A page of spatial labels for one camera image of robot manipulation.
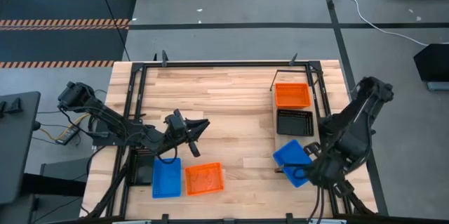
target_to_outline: wooden tabletop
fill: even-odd
[[[322,60],[321,66],[331,111],[339,112],[349,103],[339,61]],[[120,114],[124,110],[130,68],[130,62],[114,64],[107,92],[106,105]],[[170,219],[285,218],[286,213],[293,213],[295,218],[309,217],[316,201],[316,188],[310,183],[295,188],[285,174],[274,173],[276,164],[272,155],[279,148],[278,143],[275,144],[275,138],[279,136],[274,128],[273,113],[276,110],[273,111],[269,87],[277,69],[289,68],[148,69],[142,103],[142,113],[146,114],[144,123],[164,131],[163,118],[176,108],[184,118],[209,119],[210,126],[197,143],[201,156],[193,157],[188,146],[181,145],[178,157],[183,168],[220,162],[225,189],[190,197],[186,195],[183,181],[181,197],[153,199],[151,187],[131,187],[126,218],[161,219],[163,213],[168,213]],[[305,73],[279,73],[276,78],[276,82],[299,81],[307,82]],[[319,88],[317,91],[320,113],[324,116]],[[137,91],[133,95],[131,111],[135,109],[136,100]],[[300,144],[313,140],[296,139]],[[93,158],[83,198],[86,209],[91,210],[109,187],[115,155],[116,147],[106,147]],[[171,150],[163,157],[173,155]],[[347,178],[366,206],[377,211],[366,167],[362,166]],[[324,217],[331,217],[327,193],[325,198]],[[119,212],[120,199],[121,188],[116,194],[114,214]],[[343,212],[343,203],[338,201]]]

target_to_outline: blue bin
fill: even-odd
[[[153,166],[153,198],[167,198],[181,196],[181,159],[177,158],[172,164],[164,164],[158,159]]]
[[[302,150],[301,145],[296,140],[291,140],[285,146],[280,148],[273,154],[274,161],[281,166],[284,164],[310,164],[311,159],[304,150]],[[304,185],[308,179],[297,179],[293,176],[293,172],[298,167],[283,167],[282,171],[287,175],[288,180],[295,186],[299,187]],[[304,175],[304,171],[300,170],[296,172],[296,176],[301,177]]]

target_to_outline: plastic bin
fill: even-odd
[[[290,136],[313,136],[312,112],[279,109],[276,132]]]
[[[281,166],[284,164],[311,164],[310,157],[304,153],[301,145],[296,140],[291,140],[285,146],[281,147],[273,154],[274,161]],[[299,187],[304,185],[308,179],[297,179],[293,176],[295,169],[298,167],[283,167],[282,171],[286,174],[288,180],[295,186]],[[304,175],[304,171],[299,170],[296,176],[301,177]]]
[[[202,195],[224,189],[221,163],[190,166],[185,169],[187,195]]]
[[[277,83],[274,89],[279,108],[305,108],[311,105],[309,85],[306,83]]]
[[[158,159],[153,166],[153,198],[167,198],[181,196],[181,159],[177,158],[172,164],[164,164]]]

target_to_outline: concrete floor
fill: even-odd
[[[358,0],[373,22],[449,22],[447,0]],[[340,23],[360,23],[354,2],[334,0]],[[133,24],[230,22],[330,23],[326,0],[137,0]],[[449,41],[449,29],[394,29],[426,43]],[[356,81],[375,76],[394,86],[395,99],[374,124],[374,155],[391,216],[449,219],[449,157],[445,125],[449,93],[430,93],[420,81],[413,56],[423,49],[373,29],[343,29]],[[132,30],[126,42],[132,60],[152,60],[167,51],[171,60],[341,59],[333,29]],[[39,111],[54,111],[67,81],[107,90],[111,69],[0,70],[0,93],[40,91]],[[47,124],[65,124],[61,114],[39,115]],[[49,129],[52,134],[61,131]],[[45,135],[35,133],[36,137]],[[27,171],[41,163],[90,156],[91,142],[62,147],[32,141]]]

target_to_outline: orange plastic bin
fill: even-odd
[[[275,84],[276,106],[279,108],[304,108],[311,105],[309,85],[306,83]]]
[[[185,169],[187,195],[202,195],[224,189],[221,163],[190,166]]]

